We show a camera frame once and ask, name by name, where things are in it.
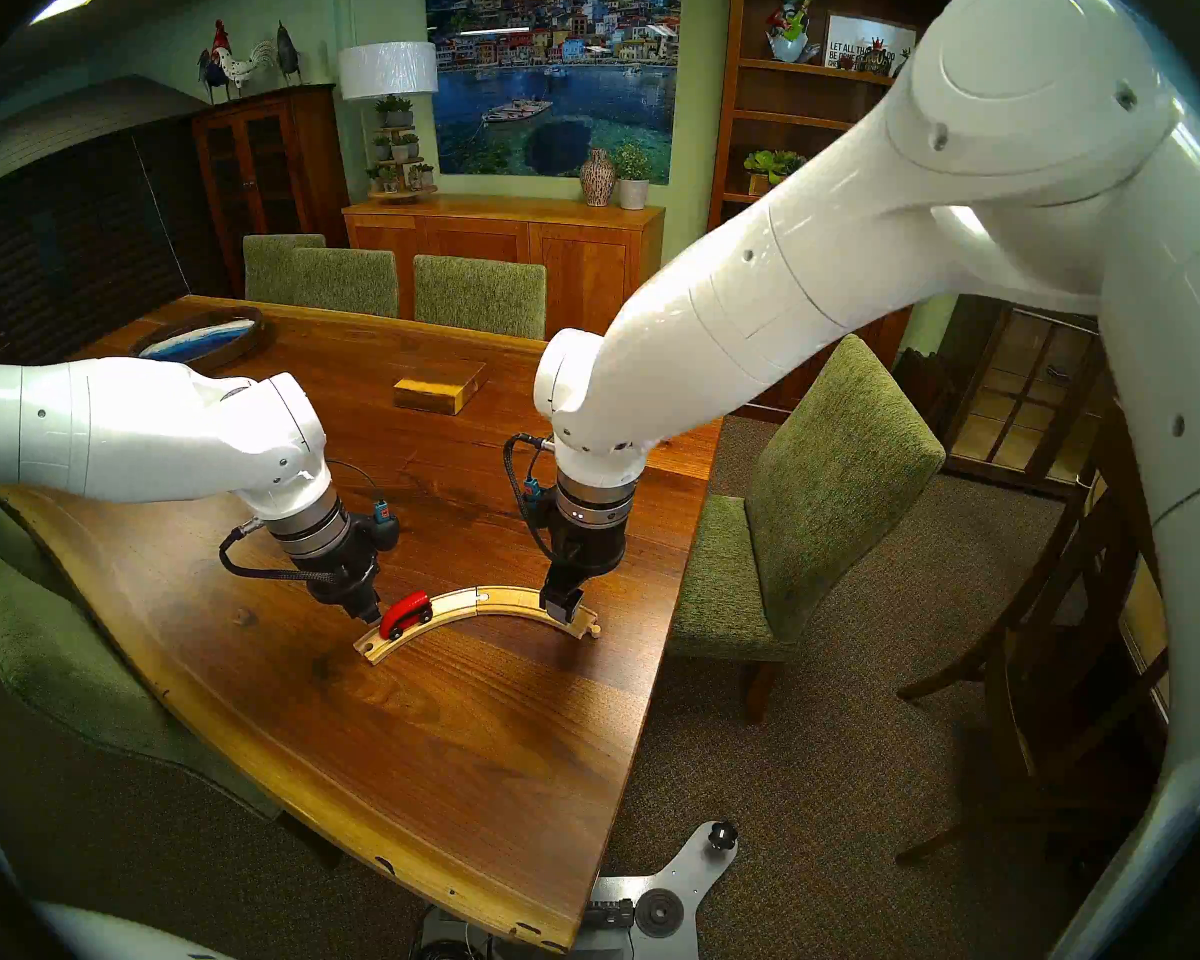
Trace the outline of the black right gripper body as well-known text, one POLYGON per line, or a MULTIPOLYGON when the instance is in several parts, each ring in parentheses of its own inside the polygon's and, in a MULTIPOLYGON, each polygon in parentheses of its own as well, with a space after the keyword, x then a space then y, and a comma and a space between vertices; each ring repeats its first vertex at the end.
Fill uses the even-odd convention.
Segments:
POLYGON ((545 593, 564 598, 618 568, 626 553, 626 526, 551 526, 550 547, 554 559, 546 574, 545 593))

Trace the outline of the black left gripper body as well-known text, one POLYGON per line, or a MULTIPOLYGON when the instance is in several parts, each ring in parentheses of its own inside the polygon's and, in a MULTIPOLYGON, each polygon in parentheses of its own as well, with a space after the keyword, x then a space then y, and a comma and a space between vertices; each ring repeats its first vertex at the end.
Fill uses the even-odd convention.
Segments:
POLYGON ((305 558, 305 572, 332 576, 332 581, 307 582, 310 596, 316 602, 346 612, 346 602, 352 598, 366 598, 367 588, 376 589, 379 551, 374 536, 366 527, 352 527, 332 550, 305 558))

